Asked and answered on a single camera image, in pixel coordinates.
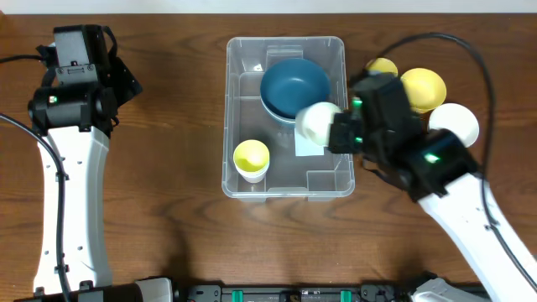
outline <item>wooden table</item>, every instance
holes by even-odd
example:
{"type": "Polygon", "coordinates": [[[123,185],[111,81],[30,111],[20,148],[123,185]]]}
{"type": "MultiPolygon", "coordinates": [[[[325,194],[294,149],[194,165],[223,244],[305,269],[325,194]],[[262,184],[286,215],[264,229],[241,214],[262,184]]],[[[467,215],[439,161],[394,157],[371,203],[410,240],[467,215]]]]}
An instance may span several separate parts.
{"type": "MultiPolygon", "coordinates": [[[[347,72],[387,44],[442,31],[471,41],[498,93],[490,180],[498,204],[537,253],[537,16],[535,15],[99,15],[4,16],[0,57],[32,54],[54,26],[109,25],[144,92],[120,109],[104,185],[105,235],[116,284],[168,274],[184,284],[355,284],[424,269],[477,281],[450,238],[404,192],[358,168],[348,198],[248,204],[222,193],[226,44],[235,36],[335,35],[347,72]]],[[[448,98],[485,127],[481,75],[455,45],[398,50],[401,70],[424,66],[448,98]]],[[[27,101],[44,68],[0,65],[0,111],[29,124],[27,101]]],[[[483,139],[472,153],[480,160],[483,139]]],[[[36,142],[0,123],[0,293],[32,294],[42,238],[43,176],[36,142]]]]}

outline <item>blue bowl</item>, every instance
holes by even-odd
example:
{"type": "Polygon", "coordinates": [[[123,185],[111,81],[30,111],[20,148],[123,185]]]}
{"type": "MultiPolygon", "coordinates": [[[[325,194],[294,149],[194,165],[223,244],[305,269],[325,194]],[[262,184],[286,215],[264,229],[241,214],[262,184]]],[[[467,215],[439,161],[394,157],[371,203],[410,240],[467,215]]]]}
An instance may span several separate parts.
{"type": "Polygon", "coordinates": [[[278,62],[261,80],[261,102],[277,120],[294,123],[296,114],[330,95],[328,75],[317,64],[304,59],[278,62]]]}

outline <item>white wall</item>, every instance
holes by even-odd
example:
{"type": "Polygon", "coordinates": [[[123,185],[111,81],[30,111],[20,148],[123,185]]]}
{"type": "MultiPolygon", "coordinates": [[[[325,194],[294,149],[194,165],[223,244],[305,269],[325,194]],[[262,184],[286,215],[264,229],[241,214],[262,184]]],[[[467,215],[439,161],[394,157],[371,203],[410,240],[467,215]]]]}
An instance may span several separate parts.
{"type": "Polygon", "coordinates": [[[537,13],[537,0],[0,0],[4,13],[537,13]]]}

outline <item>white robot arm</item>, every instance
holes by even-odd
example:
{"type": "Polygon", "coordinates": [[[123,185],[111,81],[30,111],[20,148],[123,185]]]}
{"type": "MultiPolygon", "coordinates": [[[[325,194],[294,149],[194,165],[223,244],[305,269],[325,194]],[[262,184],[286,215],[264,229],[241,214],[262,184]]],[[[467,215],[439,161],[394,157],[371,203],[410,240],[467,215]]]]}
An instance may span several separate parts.
{"type": "MultiPolygon", "coordinates": [[[[102,220],[103,173],[109,138],[99,129],[80,132],[78,127],[49,130],[44,139],[62,159],[69,178],[65,182],[64,261],[71,290],[81,285],[112,285],[102,220]]],[[[34,292],[61,293],[55,276],[58,184],[49,153],[39,146],[44,171],[43,247],[34,292]]]]}
{"type": "MultiPolygon", "coordinates": [[[[465,174],[446,186],[448,195],[439,197],[431,194],[418,201],[418,204],[447,232],[457,245],[470,267],[487,290],[492,301],[537,301],[537,293],[514,265],[500,242],[488,226],[485,210],[482,207],[481,180],[465,174]]],[[[527,274],[537,279],[537,262],[528,248],[509,225],[490,188],[487,186],[487,203],[496,221],[497,229],[513,255],[519,260],[527,274]]],[[[449,297],[454,290],[447,290],[442,284],[434,289],[422,288],[414,293],[414,301],[462,301],[440,299],[449,297]]]]}

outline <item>transparent storage container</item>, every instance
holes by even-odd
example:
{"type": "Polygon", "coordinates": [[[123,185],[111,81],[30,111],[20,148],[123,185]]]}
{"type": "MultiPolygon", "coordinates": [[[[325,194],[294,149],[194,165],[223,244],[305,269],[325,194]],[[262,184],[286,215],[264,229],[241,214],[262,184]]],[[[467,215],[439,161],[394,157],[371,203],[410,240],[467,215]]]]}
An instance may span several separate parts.
{"type": "Polygon", "coordinates": [[[274,120],[263,108],[260,96],[264,72],[288,58],[304,58],[318,64],[331,82],[329,102],[347,108],[345,51],[337,37],[233,38],[227,44],[226,116],[222,189],[243,201],[269,197],[307,197],[329,201],[354,191],[354,167],[350,154],[295,156],[295,129],[274,120]],[[233,150],[240,142],[257,139],[270,151],[264,180],[250,184],[237,172],[233,150]]]}

